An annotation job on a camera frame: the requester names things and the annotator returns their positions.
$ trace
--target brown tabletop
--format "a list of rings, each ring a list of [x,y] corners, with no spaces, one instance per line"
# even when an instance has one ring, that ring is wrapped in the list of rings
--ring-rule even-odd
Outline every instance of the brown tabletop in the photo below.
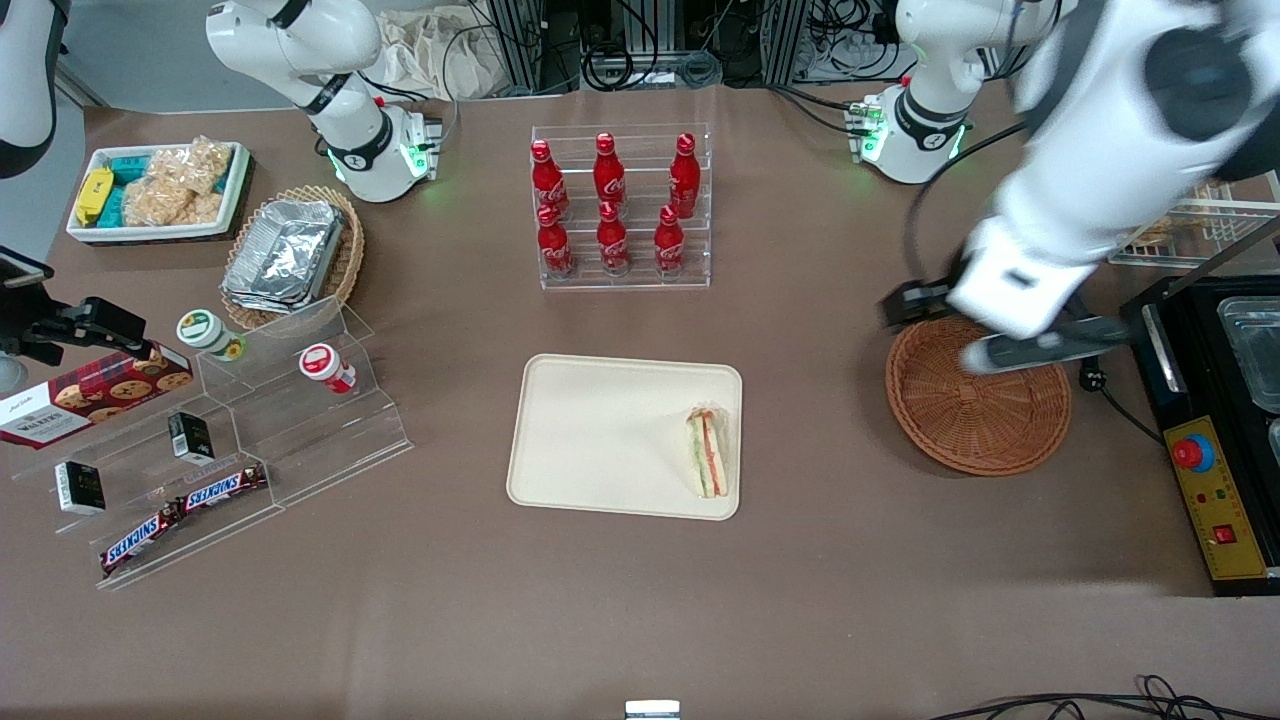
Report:
[[[974,136],[1009,124],[1006,108],[988,88]],[[530,126],[673,119],[714,123],[710,290],[544,295]],[[298,111],[86,120],[90,149],[243,142],[259,161],[251,206],[335,183]],[[920,232],[934,266],[1018,156],[1001,143],[936,188]],[[913,192],[764,91],[466,105],[439,181],[357,204],[369,254],[352,305],[417,447],[115,593],[93,589],[83,543],[52,537],[6,483],[4,715],[568,720],[675,697],[691,719],[906,719],[1128,692],[1138,673],[1280,710],[1280,601],[1206,597],[1165,457],[1101,397],[1076,392],[1057,455],[1010,479],[959,477],[899,429],[876,304],[906,278]],[[50,286],[104,295],[166,341],[184,310],[219,306],[227,247],[63,237]],[[1114,310],[1149,279],[1103,269],[1088,295]],[[539,352],[737,368],[737,515],[513,505],[521,370]],[[1129,356],[1105,366],[1149,421]]]

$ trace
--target cookie box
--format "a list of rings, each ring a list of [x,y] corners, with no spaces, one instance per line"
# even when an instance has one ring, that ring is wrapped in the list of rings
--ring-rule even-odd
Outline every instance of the cookie box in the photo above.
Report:
[[[6,397],[0,405],[0,439],[41,448],[193,379],[186,357],[159,342],[151,345],[147,360],[113,352]]]

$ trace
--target coca-cola bottle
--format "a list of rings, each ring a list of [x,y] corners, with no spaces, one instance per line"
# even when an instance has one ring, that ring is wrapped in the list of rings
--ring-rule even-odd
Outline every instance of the coca-cola bottle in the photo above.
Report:
[[[694,217],[701,174],[703,169],[694,158],[694,136],[681,133],[676,138],[676,159],[671,163],[671,204],[680,218]]]
[[[672,205],[663,205],[658,229],[653,232],[654,256],[658,274],[669,281],[685,269],[685,231],[680,228],[678,213]]]
[[[538,249],[543,254],[547,274],[563,281],[573,274],[573,252],[568,247],[568,233],[559,224],[559,213],[552,205],[538,209]]]
[[[595,228],[595,240],[600,243],[600,261],[604,263],[605,273],[618,278],[631,270],[627,228],[618,222],[617,204],[600,202],[600,225]]]
[[[622,160],[618,160],[613,147],[613,136],[602,132],[595,136],[595,195],[600,202],[613,202],[618,206],[618,217],[627,217],[627,181]]]
[[[552,160],[550,145],[545,140],[535,140],[529,151],[534,156],[534,192],[538,195],[538,204],[550,205],[562,218],[567,218],[568,193],[564,191],[564,173],[556,160]]]

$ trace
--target plastic-wrapped snack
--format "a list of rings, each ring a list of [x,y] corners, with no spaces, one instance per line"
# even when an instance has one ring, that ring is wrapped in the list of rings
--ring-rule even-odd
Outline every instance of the plastic-wrapped snack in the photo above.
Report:
[[[689,450],[698,471],[694,489],[699,497],[728,495],[728,473],[724,470],[724,410],[698,406],[685,419]]]
[[[186,208],[178,213],[178,217],[173,219],[172,225],[200,225],[205,223],[211,223],[218,219],[218,210],[223,206],[223,196],[211,192],[209,195],[197,195]]]
[[[187,161],[187,147],[156,150],[147,163],[147,177],[177,181],[182,177],[182,165]]]
[[[168,178],[145,177],[124,187],[124,224],[168,225],[195,193]]]
[[[147,176],[168,178],[197,193],[212,192],[218,178],[230,165],[232,146],[198,136],[186,147],[156,150],[147,164]]]
[[[205,136],[198,136],[191,141],[191,150],[187,154],[183,176],[179,178],[179,182],[200,195],[209,195],[218,183],[218,178],[223,177],[223,173],[227,172],[230,161],[230,145],[214,142]]]

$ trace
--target aluminum foil container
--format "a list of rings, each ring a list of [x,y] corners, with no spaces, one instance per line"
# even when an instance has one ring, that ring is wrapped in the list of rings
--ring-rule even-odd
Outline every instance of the aluminum foil container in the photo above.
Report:
[[[288,313],[324,287],[338,249],[342,210],[324,201],[276,200],[250,225],[221,290],[242,307]]]

